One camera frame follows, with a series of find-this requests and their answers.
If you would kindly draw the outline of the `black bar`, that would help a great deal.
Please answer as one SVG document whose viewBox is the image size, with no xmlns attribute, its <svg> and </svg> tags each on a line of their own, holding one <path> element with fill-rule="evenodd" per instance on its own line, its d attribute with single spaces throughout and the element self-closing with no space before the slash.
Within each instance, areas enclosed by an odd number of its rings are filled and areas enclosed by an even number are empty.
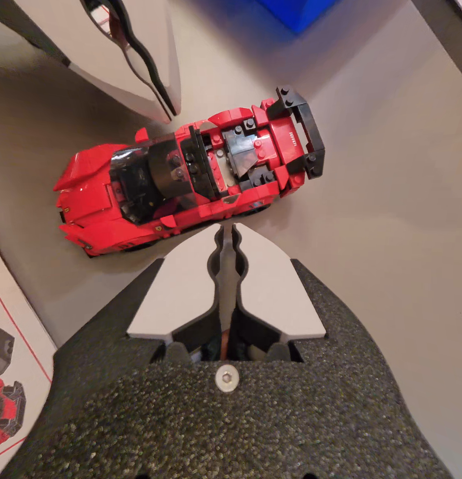
<svg viewBox="0 0 462 479">
<path fill-rule="evenodd" d="M 462 73 L 462 4 L 455 0 L 413 0 L 421 17 Z"/>
</svg>

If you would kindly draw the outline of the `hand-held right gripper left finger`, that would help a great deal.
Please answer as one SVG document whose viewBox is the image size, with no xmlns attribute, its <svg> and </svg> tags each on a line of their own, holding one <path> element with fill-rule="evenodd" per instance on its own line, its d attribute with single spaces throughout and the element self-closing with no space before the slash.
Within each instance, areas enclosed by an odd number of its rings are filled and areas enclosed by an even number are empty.
<svg viewBox="0 0 462 479">
<path fill-rule="evenodd" d="M 221 333 L 222 225 L 210 225 L 164 258 L 127 334 L 166 343 L 207 343 Z"/>
</svg>

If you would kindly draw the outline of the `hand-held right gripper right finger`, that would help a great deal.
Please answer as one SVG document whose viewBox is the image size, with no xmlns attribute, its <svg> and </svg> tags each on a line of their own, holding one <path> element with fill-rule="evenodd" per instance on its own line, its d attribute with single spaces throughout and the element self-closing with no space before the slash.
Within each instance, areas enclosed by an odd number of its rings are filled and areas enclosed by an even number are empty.
<svg viewBox="0 0 462 479">
<path fill-rule="evenodd" d="M 246 342 L 320 339 L 326 334 L 291 258 L 242 223 L 233 224 L 238 331 Z"/>
</svg>

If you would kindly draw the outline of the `lego instruction booklet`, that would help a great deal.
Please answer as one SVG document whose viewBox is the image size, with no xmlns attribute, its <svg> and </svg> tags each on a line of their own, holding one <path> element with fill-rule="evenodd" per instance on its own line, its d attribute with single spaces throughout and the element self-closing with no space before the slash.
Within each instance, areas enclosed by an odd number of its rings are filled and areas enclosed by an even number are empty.
<svg viewBox="0 0 462 479">
<path fill-rule="evenodd" d="M 56 345 L 0 255 L 0 473 L 48 398 Z"/>
</svg>

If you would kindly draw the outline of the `dark transparent lego canopy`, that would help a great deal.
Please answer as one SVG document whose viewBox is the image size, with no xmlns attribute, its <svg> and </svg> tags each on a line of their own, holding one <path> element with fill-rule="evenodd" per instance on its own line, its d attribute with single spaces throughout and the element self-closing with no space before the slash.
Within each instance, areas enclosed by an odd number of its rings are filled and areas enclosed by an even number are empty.
<svg viewBox="0 0 462 479">
<path fill-rule="evenodd" d="M 116 151 L 109 174 L 122 216 L 134 225 L 197 206 L 174 134 Z"/>
</svg>

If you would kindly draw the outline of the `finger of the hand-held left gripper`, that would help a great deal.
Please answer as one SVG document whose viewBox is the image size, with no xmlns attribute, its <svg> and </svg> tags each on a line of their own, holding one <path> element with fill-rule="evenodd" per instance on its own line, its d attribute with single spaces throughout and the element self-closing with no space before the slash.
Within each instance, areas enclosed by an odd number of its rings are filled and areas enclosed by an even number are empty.
<svg viewBox="0 0 462 479">
<path fill-rule="evenodd" d="M 110 35 L 166 114 L 179 115 L 181 79 L 168 1 L 111 1 Z"/>
<path fill-rule="evenodd" d="M 108 9 L 110 2 L 98 1 Z M 85 1 L 19 1 L 19 7 L 70 60 L 69 68 L 127 108 L 151 120 L 172 121 L 152 90 L 133 74 L 119 45 Z"/>
</svg>

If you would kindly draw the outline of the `blue plastic bin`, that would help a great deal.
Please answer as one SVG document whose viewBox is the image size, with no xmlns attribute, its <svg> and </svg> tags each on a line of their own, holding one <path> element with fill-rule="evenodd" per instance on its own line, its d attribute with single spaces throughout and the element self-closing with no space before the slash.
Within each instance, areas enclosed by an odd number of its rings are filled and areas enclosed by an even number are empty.
<svg viewBox="0 0 462 479">
<path fill-rule="evenodd" d="M 300 34 L 331 12 L 340 0 L 257 0 L 291 32 Z"/>
</svg>

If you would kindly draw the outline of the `red lego car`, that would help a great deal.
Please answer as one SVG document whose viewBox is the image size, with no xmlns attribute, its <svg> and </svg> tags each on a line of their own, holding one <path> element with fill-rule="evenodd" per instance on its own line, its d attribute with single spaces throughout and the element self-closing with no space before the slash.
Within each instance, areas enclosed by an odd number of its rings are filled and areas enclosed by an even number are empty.
<svg viewBox="0 0 462 479">
<path fill-rule="evenodd" d="M 90 258 L 133 252 L 258 213 L 297 191 L 305 176 L 321 177 L 325 146 L 308 102 L 288 85 L 276 93 L 277 99 L 264 99 L 259 106 L 225 110 L 171 133 L 197 206 L 140 226 L 122 216 L 109 171 L 116 151 L 152 140 L 147 129 L 138 130 L 133 145 L 104 144 L 78 152 L 54 186 L 60 230 Z"/>
</svg>

